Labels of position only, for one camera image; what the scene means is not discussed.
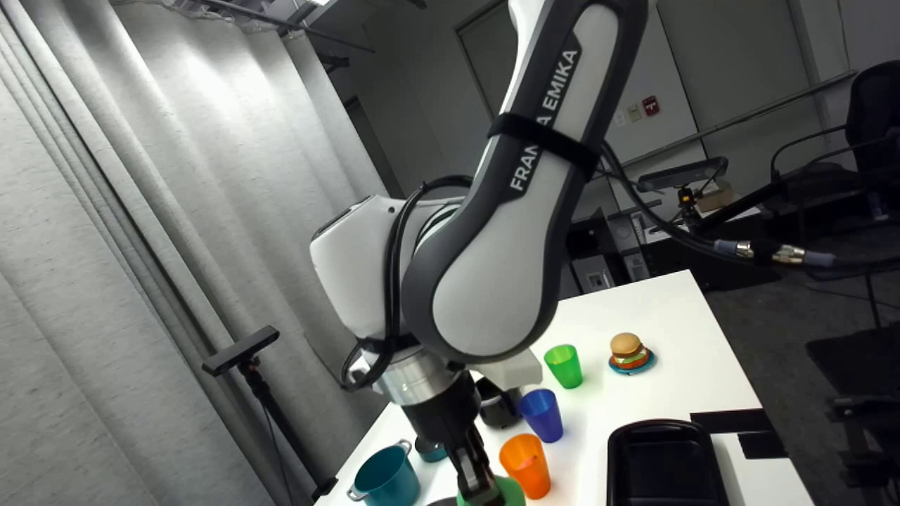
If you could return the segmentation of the toy burger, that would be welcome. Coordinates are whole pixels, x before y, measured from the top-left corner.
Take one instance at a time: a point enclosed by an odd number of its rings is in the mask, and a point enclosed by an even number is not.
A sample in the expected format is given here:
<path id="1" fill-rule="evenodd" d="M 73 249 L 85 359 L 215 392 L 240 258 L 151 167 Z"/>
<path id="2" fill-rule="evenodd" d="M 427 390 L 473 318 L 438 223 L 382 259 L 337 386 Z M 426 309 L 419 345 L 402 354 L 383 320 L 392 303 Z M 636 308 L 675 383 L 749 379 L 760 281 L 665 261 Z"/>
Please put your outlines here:
<path id="1" fill-rule="evenodd" d="M 650 361 L 650 352 L 640 337 L 634 333 L 618 333 L 610 340 L 610 365 L 623 371 L 632 371 Z"/>

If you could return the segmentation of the small teal cup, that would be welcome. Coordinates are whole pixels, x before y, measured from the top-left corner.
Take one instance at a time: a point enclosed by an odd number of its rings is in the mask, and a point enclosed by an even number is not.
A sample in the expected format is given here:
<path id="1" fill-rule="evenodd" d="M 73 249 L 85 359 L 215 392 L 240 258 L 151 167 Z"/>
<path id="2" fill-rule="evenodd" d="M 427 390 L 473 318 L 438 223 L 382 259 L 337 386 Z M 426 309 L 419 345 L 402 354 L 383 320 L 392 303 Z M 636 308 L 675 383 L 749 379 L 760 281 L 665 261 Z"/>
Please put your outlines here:
<path id="1" fill-rule="evenodd" d="M 437 463 L 447 458 L 447 452 L 443 444 L 423 438 L 423 436 L 417 436 L 413 447 L 418 457 L 425 463 Z"/>

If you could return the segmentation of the green round plastic dish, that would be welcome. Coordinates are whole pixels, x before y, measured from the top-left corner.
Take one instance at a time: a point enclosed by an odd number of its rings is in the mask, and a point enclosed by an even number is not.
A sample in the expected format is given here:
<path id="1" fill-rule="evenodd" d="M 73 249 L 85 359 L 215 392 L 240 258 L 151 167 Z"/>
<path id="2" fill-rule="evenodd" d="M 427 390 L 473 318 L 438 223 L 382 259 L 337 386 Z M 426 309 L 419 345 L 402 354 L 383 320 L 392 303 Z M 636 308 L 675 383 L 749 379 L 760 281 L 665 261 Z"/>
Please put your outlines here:
<path id="1" fill-rule="evenodd" d="M 526 506 L 526 496 L 514 479 L 505 475 L 495 476 L 496 495 L 484 503 L 466 502 L 462 494 L 457 493 L 456 506 Z"/>

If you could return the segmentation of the orange plastic cup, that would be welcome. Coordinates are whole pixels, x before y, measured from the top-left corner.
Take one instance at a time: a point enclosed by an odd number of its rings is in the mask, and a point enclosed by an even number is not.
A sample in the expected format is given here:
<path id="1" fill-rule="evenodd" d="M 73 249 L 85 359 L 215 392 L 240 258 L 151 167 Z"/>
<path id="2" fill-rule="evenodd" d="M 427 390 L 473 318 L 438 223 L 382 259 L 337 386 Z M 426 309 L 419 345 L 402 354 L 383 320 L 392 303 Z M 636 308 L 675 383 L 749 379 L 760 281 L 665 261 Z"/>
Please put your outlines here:
<path id="1" fill-rule="evenodd" d="M 499 449 L 499 461 L 522 488 L 527 499 L 539 500 L 550 492 L 552 480 L 543 442 L 533 434 L 518 434 Z"/>

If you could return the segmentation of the curtain rail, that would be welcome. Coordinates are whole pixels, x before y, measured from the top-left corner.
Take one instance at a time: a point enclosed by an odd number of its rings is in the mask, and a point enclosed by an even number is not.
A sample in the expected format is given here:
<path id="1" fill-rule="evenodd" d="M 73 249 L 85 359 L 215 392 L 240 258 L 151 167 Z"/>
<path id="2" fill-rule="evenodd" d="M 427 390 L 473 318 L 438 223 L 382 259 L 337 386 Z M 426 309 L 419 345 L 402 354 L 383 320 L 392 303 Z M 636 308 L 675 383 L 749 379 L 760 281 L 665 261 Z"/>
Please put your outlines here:
<path id="1" fill-rule="evenodd" d="M 338 36 L 331 35 L 330 33 L 319 31 L 318 29 L 314 29 L 311 26 L 305 25 L 302 22 L 292 22 L 291 20 L 283 20 L 280 18 L 273 17 L 270 14 L 263 13 L 262 11 L 253 10 L 251 8 L 241 6 L 241 4 L 236 4 L 235 2 L 229 2 L 227 0 L 173 0 L 176 4 L 182 4 L 183 2 L 193 2 L 195 4 L 202 4 L 206 7 L 212 7 L 219 9 L 221 11 L 225 11 L 230 14 L 235 14 L 237 16 L 243 16 L 245 18 L 249 18 L 252 20 L 260 20 L 260 22 L 269 23 L 270 25 L 277 26 L 281 29 L 286 29 L 286 31 L 303 31 L 314 36 L 317 36 L 322 39 L 327 39 L 327 41 L 331 41 L 337 43 L 338 45 L 342 45 L 345 47 L 350 47 L 353 49 L 359 49 L 360 51 L 365 51 L 367 53 L 375 53 L 374 49 L 368 46 L 361 45 L 356 42 L 348 41 L 348 39 L 342 39 Z"/>

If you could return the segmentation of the black glossy round container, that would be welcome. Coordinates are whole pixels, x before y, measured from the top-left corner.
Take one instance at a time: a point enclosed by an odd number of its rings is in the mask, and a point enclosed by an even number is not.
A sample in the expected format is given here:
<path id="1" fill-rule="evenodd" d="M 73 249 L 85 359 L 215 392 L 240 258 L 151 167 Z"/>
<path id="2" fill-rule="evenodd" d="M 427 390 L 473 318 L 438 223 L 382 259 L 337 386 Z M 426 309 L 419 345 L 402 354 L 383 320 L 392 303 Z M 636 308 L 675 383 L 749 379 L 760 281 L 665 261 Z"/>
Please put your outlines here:
<path id="1" fill-rule="evenodd" d="M 503 390 L 486 377 L 476 381 L 475 387 L 481 399 L 479 416 L 487 427 L 507 429 L 520 422 L 521 388 Z"/>

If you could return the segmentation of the black stand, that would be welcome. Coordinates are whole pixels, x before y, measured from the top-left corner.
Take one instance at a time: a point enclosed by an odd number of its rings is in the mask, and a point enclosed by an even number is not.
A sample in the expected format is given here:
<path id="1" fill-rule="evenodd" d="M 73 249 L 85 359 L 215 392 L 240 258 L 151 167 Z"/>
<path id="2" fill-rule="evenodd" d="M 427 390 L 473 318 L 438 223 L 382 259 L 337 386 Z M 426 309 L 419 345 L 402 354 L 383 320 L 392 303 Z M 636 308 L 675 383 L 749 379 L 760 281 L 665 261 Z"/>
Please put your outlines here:
<path id="1" fill-rule="evenodd" d="M 835 396 L 824 404 L 839 424 L 841 480 L 865 506 L 900 506 L 900 323 L 806 344 Z"/>

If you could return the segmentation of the green plastic cup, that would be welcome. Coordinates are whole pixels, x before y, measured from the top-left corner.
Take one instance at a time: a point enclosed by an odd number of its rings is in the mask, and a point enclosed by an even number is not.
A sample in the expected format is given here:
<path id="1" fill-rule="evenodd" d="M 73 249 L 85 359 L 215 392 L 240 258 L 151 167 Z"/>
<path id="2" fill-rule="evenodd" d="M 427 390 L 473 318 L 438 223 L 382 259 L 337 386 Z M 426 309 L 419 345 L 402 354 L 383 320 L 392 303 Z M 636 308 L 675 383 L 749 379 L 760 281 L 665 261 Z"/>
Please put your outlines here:
<path id="1" fill-rule="evenodd" d="M 544 362 L 554 378 L 565 389 L 575 389 L 583 382 L 581 360 L 575 346 L 562 344 L 544 353 Z"/>

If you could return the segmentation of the grey curtain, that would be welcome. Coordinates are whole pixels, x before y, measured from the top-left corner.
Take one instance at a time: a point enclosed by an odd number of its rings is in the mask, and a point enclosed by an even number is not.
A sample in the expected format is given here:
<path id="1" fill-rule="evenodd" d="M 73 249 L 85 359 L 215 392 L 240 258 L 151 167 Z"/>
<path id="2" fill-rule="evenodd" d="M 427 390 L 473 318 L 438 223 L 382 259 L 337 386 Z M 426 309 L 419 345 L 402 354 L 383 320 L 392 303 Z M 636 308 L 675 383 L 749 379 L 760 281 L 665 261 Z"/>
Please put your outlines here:
<path id="1" fill-rule="evenodd" d="M 0 0 L 0 506 L 311 506 L 385 404 L 309 255 L 385 187 L 305 32 L 168 0 Z"/>

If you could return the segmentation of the black plastic tray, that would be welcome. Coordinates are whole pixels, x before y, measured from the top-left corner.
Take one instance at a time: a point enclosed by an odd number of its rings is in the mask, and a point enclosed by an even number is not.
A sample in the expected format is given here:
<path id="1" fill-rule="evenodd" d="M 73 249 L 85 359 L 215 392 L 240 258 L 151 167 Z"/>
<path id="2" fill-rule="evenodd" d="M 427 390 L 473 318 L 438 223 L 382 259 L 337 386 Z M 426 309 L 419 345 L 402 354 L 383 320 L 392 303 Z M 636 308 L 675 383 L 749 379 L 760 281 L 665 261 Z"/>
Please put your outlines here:
<path id="1" fill-rule="evenodd" d="M 709 432 L 672 419 L 614 430 L 605 506 L 731 506 Z"/>

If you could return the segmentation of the office chair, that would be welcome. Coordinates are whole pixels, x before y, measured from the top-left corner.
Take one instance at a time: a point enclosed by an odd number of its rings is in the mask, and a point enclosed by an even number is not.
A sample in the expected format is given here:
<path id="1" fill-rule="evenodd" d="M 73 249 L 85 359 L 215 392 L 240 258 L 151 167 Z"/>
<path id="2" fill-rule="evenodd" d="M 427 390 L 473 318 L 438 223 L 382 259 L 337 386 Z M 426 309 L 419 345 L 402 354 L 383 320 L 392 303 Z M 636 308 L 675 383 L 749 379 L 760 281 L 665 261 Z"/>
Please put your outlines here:
<path id="1" fill-rule="evenodd" d="M 815 157 L 785 174 L 777 159 L 790 147 L 841 131 L 846 147 Z M 869 215 L 886 221 L 888 186 L 900 179 L 900 60 L 882 62 L 851 83 L 844 124 L 787 142 L 769 160 L 772 182 L 787 184 L 791 198 L 803 205 L 813 199 L 861 191 Z"/>

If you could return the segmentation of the row of computer towers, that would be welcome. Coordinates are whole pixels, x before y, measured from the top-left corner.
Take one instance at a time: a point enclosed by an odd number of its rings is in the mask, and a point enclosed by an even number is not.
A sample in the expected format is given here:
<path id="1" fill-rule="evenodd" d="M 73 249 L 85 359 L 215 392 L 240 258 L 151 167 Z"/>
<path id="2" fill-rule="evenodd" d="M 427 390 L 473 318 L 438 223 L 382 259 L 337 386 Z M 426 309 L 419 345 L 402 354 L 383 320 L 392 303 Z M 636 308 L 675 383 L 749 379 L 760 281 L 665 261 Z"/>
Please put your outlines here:
<path id="1" fill-rule="evenodd" d="M 566 236 L 568 269 L 579 294 L 650 278 L 642 240 L 630 216 L 603 212 L 572 222 Z"/>

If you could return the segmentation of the small teal plate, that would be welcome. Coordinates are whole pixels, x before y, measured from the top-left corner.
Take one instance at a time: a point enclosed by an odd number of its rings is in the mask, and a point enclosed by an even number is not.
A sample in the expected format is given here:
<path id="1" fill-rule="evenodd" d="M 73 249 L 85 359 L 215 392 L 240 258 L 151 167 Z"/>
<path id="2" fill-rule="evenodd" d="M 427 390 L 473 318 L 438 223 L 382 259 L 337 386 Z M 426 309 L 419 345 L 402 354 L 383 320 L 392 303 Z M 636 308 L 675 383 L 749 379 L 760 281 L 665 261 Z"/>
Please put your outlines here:
<path id="1" fill-rule="evenodd" d="M 610 357 L 607 364 L 610 366 L 611 371 L 617 372 L 617 374 L 627 375 L 627 377 L 633 377 L 633 375 L 640 374 L 640 372 L 650 370 L 655 365 L 656 361 L 655 352 L 645 348 L 643 350 L 643 355 L 633 362 L 628 364 L 620 363 L 617 361 L 617 357 L 613 355 Z"/>

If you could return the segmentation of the cardboard box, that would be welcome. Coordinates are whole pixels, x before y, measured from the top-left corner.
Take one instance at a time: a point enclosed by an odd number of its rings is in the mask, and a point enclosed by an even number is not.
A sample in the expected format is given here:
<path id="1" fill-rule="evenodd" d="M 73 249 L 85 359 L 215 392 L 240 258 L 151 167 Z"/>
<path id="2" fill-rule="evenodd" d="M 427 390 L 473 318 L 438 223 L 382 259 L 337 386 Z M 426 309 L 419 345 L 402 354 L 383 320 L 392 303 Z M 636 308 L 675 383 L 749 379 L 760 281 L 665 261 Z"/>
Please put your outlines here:
<path id="1" fill-rule="evenodd" d="M 705 189 L 695 193 L 695 208 L 701 214 L 711 214 L 734 201 L 734 189 L 728 181 L 713 181 Z"/>

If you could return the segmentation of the blue plastic cup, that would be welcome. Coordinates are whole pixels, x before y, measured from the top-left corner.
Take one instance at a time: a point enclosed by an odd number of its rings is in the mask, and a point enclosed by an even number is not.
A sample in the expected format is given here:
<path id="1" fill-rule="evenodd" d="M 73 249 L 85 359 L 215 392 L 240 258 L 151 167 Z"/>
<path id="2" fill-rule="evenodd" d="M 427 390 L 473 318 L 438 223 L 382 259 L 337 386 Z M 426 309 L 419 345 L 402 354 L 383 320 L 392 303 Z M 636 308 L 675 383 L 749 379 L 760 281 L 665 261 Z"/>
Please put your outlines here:
<path id="1" fill-rule="evenodd" d="M 565 434 L 560 406 L 550 389 L 536 389 L 520 399 L 521 416 L 544 443 L 552 444 Z"/>

